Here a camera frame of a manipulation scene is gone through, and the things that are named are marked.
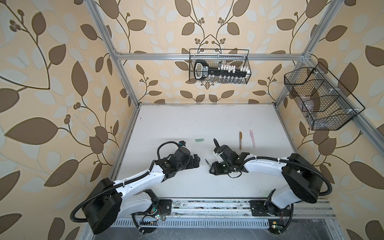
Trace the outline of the orange pen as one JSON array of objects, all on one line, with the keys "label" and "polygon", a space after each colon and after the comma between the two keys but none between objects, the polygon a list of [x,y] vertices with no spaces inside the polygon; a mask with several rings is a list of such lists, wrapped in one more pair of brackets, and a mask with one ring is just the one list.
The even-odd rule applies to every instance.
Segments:
[{"label": "orange pen", "polygon": [[243,139],[243,133],[239,132],[239,149],[242,149],[242,139]]}]

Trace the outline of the pink pen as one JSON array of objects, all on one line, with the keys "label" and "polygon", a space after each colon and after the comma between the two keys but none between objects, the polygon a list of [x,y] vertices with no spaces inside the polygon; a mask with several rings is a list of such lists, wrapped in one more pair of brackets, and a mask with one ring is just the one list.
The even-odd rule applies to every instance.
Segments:
[{"label": "pink pen", "polygon": [[255,142],[255,137],[254,137],[253,130],[250,130],[250,137],[251,137],[251,140],[252,140],[253,148],[255,149],[256,148],[256,142]]}]

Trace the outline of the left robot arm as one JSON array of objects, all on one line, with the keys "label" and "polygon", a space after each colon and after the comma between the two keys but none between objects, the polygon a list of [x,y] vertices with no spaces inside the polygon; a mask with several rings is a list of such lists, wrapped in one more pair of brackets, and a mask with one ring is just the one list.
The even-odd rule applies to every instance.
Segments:
[{"label": "left robot arm", "polygon": [[106,231],[120,217],[159,214],[159,199],[150,189],[183,170],[200,166],[200,157],[181,146],[173,154],[152,161],[148,170],[112,181],[101,180],[71,213],[73,222],[88,223],[94,235]]}]

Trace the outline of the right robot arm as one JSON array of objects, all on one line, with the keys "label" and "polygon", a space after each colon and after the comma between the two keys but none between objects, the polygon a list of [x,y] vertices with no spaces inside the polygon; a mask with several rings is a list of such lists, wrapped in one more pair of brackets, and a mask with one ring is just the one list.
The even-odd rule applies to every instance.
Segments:
[{"label": "right robot arm", "polygon": [[217,161],[212,163],[210,174],[262,173],[286,181],[281,188],[269,193],[261,207],[270,216],[280,215],[283,209],[295,203],[315,204],[320,196],[332,191],[327,179],[299,154],[293,153],[287,158],[261,157],[250,153],[237,154],[227,145],[215,145]]}]

